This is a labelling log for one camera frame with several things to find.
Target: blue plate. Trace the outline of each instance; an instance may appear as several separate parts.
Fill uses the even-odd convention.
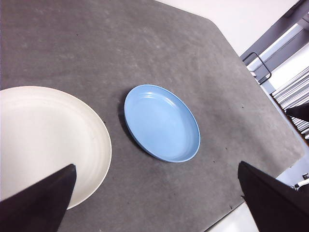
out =
[[[126,97],[125,118],[136,142],[158,159],[185,162],[198,151],[197,121],[176,95],[162,87],[133,88]]]

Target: white plate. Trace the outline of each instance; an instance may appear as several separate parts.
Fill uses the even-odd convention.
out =
[[[5,89],[0,102],[1,200],[70,163],[77,179],[68,209],[96,191],[109,169],[112,145],[88,105],[46,87]]]

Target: dark gray mat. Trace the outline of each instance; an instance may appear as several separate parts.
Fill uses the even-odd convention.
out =
[[[60,232],[199,232],[239,205],[237,167],[272,176],[303,151],[217,27],[152,0],[1,2],[1,88],[60,89],[106,122],[112,163]],[[130,137],[123,103],[136,85],[163,86],[195,115],[196,157],[167,163]]]

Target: plate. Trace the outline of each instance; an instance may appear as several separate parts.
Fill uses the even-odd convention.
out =
[[[185,162],[198,151],[197,121],[176,95],[162,87],[133,88],[125,100],[125,118],[136,142],[158,159]]]
[[[86,200],[104,180],[112,158],[108,131],[84,102],[46,87],[0,91],[1,199],[70,163],[77,179],[68,209]]]

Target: plate rim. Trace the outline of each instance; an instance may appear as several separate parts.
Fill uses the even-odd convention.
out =
[[[127,121],[127,118],[126,118],[126,105],[127,105],[127,99],[129,97],[130,94],[132,94],[132,92],[137,89],[137,88],[140,88],[140,87],[144,87],[144,86],[150,86],[150,87],[156,87],[156,88],[159,88],[159,89],[162,89],[163,91],[173,95],[174,97],[176,97],[184,106],[185,108],[188,110],[188,112],[190,113],[190,115],[192,116],[193,120],[194,120],[194,123],[197,127],[197,133],[198,133],[198,145],[197,145],[197,148],[195,150],[195,152],[188,158],[186,159],[182,159],[182,160],[172,160],[172,159],[163,159],[159,156],[157,156],[156,154],[152,153],[151,151],[149,151],[147,148],[145,148],[139,141],[138,139],[135,137],[134,133],[132,132],[130,126],[129,126],[129,123]],[[134,138],[134,140],[137,142],[137,144],[143,149],[145,150],[148,154],[150,154],[151,156],[159,159],[159,160],[162,160],[162,161],[167,161],[167,162],[172,162],[172,163],[182,163],[182,162],[187,162],[189,160],[191,160],[198,152],[199,150],[199,147],[200,147],[200,143],[201,143],[201,135],[200,135],[200,131],[199,131],[199,127],[198,127],[198,123],[197,123],[197,120],[195,119],[193,113],[191,112],[191,110],[189,109],[189,107],[179,98],[177,97],[174,93],[172,93],[171,91],[161,87],[161,86],[157,86],[157,85],[152,85],[152,84],[143,84],[143,85],[138,85],[138,86],[135,86],[134,88],[132,88],[128,94],[126,95],[126,99],[125,99],[125,104],[124,104],[124,115],[125,115],[125,121],[126,121],[126,126],[130,132],[130,134],[132,135],[132,137]]]
[[[110,149],[109,149],[109,157],[108,157],[108,159],[109,159],[109,160],[108,160],[108,168],[107,168],[107,170],[106,170],[104,176],[102,177],[102,180],[100,180],[100,183],[98,184],[98,186],[95,187],[94,190],[91,191],[90,194],[87,194],[87,196],[86,196],[83,200],[78,201],[77,203],[75,203],[75,204],[73,204],[73,205],[68,205],[67,210],[68,210],[68,209],[72,209],[72,208],[76,207],[77,205],[81,204],[82,202],[86,201],[90,196],[92,196],[92,195],[98,190],[98,188],[102,185],[103,181],[105,180],[105,177],[106,177],[106,175],[107,175],[107,173],[108,173],[108,171],[109,171],[109,169],[110,169],[111,161],[112,161],[112,141],[111,141],[110,134],[109,134],[109,132],[108,132],[106,126],[105,126],[105,123],[103,122],[103,120],[101,119],[101,117],[94,111],[94,109],[92,109],[89,105],[87,105],[85,102],[83,102],[83,101],[80,100],[79,98],[77,98],[77,97],[75,97],[75,96],[73,96],[73,95],[71,95],[71,94],[69,94],[69,93],[67,93],[67,92],[64,92],[64,91],[62,91],[62,90],[56,89],[56,88],[50,88],[50,87],[44,87],[44,86],[16,86],[16,87],[10,87],[10,88],[6,88],[6,89],[0,90],[0,98],[1,98],[1,94],[2,94],[3,92],[6,92],[6,91],[8,91],[8,90],[10,90],[10,89],[20,89],[20,88],[29,88],[29,89],[34,89],[34,88],[36,88],[36,89],[38,89],[38,88],[43,89],[43,88],[45,88],[45,89],[48,89],[48,91],[59,92],[60,94],[67,95],[67,96],[69,96],[69,97],[71,97],[71,98],[77,100],[79,103],[81,103],[81,104],[82,104],[83,106],[85,106],[87,109],[89,109],[92,113],[94,113],[94,115],[99,119],[100,123],[103,125],[103,128],[104,128],[105,132],[107,133],[107,136],[108,136],[108,139],[109,139],[109,147],[110,147]]]

